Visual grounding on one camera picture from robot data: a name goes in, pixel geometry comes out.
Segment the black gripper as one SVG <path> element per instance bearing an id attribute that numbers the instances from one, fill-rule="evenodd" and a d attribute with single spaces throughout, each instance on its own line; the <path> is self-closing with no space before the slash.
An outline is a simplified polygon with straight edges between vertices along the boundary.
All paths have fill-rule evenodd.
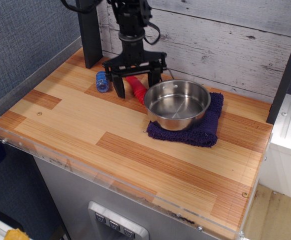
<path id="1" fill-rule="evenodd" d="M 115 58 L 102 63 L 106 79 L 113 82 L 119 98 L 125 98 L 122 77 L 147 74 L 148 86 L 152 87 L 161 80 L 161 74 L 167 69 L 165 52 L 147 51 L 142 40 L 123 41 L 122 52 Z"/>

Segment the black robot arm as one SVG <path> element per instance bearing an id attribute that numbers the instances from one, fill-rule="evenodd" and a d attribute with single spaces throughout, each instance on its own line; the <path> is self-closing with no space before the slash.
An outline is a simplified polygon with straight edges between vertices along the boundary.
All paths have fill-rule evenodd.
<path id="1" fill-rule="evenodd" d="M 150 22 L 152 8 L 146 0 L 109 0 L 108 3 L 119 25 L 122 52 L 102 66 L 117 96 L 124 99 L 123 77 L 147 74 L 150 87 L 159 83 L 167 69 L 167 54 L 144 49 L 144 42 L 155 45 L 161 37 L 159 27 Z"/>

